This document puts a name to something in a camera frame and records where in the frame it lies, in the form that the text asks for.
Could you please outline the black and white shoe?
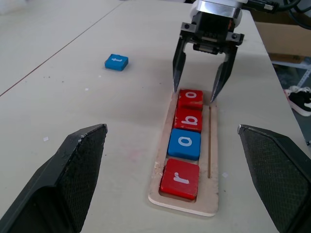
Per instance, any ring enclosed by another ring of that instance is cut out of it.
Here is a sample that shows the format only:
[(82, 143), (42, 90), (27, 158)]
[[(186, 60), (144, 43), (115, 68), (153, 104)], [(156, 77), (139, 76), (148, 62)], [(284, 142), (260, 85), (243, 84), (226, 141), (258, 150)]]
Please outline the black and white shoe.
[(290, 86), (284, 89), (290, 107), (304, 117), (311, 116), (311, 88)]

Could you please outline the red letter tile r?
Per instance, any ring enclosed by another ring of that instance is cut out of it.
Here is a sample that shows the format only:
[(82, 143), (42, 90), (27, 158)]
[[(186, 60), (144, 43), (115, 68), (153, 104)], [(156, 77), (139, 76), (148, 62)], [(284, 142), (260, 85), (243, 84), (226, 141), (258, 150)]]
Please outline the red letter tile r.
[(168, 159), (164, 167), (160, 191), (188, 200), (195, 200), (198, 193), (200, 168), (196, 164)]

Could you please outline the blue letter tile o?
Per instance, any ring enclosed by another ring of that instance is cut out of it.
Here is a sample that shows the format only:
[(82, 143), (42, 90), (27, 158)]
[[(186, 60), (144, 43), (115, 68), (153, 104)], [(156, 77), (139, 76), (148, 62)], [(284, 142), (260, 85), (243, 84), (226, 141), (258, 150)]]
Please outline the blue letter tile o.
[(200, 157), (201, 134), (197, 132), (172, 129), (168, 155), (197, 161)]

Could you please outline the grey metal shelf frame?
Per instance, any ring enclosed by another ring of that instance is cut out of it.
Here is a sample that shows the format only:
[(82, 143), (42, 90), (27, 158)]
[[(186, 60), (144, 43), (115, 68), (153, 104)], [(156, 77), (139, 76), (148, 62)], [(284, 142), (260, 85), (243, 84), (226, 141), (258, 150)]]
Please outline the grey metal shelf frame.
[(311, 87), (311, 57), (300, 63), (272, 61), (272, 64), (283, 89), (293, 85)]

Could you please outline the wooden letter tile tray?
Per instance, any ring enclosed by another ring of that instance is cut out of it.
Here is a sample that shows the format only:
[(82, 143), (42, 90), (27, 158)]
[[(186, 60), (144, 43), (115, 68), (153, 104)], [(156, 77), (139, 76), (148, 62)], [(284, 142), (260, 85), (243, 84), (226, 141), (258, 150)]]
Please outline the wooden letter tile tray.
[(200, 147), (198, 194), (195, 200), (166, 194), (160, 191), (160, 182), (164, 167), (168, 160), (168, 146), (173, 127), (178, 93), (172, 93), (167, 111), (164, 128), (158, 144), (155, 165), (151, 174), (148, 199), (151, 203), (200, 216), (214, 216), (218, 211), (218, 136), (217, 136), (217, 103), (210, 103), (211, 93), (204, 91), (203, 98), (203, 128)]

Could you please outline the brown cardboard box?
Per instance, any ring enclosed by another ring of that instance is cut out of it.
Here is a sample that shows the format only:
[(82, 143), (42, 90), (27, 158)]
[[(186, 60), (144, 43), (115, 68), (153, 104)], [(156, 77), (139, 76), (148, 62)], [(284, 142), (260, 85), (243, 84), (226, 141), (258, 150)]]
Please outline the brown cardboard box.
[(298, 64), (311, 57), (311, 31), (296, 25), (255, 24), (271, 60)]

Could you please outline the red letter tile o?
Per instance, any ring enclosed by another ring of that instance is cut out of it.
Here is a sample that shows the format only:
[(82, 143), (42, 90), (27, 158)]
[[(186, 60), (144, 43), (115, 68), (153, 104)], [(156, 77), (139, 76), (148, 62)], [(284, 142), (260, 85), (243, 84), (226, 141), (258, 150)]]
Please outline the red letter tile o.
[(181, 89), (179, 91), (178, 107), (202, 110), (203, 92), (201, 90)]

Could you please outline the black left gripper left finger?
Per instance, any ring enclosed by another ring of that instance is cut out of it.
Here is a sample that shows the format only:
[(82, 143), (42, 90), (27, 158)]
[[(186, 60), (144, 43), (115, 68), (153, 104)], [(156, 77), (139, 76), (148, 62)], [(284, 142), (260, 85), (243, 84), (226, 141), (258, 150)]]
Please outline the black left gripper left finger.
[(69, 134), (0, 219), (0, 233), (81, 233), (97, 185), (106, 124)]

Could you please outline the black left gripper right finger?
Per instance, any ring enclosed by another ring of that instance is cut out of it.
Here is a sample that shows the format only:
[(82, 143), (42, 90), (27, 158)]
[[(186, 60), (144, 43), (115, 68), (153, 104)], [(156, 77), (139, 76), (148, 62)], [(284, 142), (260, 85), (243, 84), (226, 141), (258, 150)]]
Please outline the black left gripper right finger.
[(239, 125), (254, 187), (279, 233), (311, 233), (311, 159), (289, 137)]

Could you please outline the red letter tile b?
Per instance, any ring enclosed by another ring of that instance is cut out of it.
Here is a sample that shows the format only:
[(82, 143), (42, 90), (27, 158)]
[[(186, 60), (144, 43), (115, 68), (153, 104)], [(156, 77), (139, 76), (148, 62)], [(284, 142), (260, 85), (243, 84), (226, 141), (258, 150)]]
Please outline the red letter tile b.
[(175, 111), (173, 128), (201, 133), (203, 114), (200, 110), (177, 108)]

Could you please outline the blue letter tile t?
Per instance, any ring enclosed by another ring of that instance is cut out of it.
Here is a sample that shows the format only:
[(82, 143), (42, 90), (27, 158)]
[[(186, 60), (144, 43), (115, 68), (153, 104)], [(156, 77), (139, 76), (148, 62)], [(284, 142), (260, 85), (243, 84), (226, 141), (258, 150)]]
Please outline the blue letter tile t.
[(111, 54), (104, 63), (106, 69), (123, 71), (128, 65), (129, 58), (126, 56)]

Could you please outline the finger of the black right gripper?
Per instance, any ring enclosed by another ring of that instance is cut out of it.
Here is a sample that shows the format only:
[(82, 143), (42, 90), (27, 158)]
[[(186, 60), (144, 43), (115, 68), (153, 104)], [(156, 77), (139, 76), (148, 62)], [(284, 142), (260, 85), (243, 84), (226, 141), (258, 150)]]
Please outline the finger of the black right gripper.
[(186, 42), (187, 41), (185, 37), (181, 35), (178, 39), (177, 47), (173, 57), (173, 89), (175, 93), (177, 92), (186, 60), (186, 54), (184, 53)]
[(225, 60), (218, 67), (210, 102), (216, 100), (225, 83), (229, 79), (236, 58), (237, 49), (238, 47), (235, 45), (225, 48)]

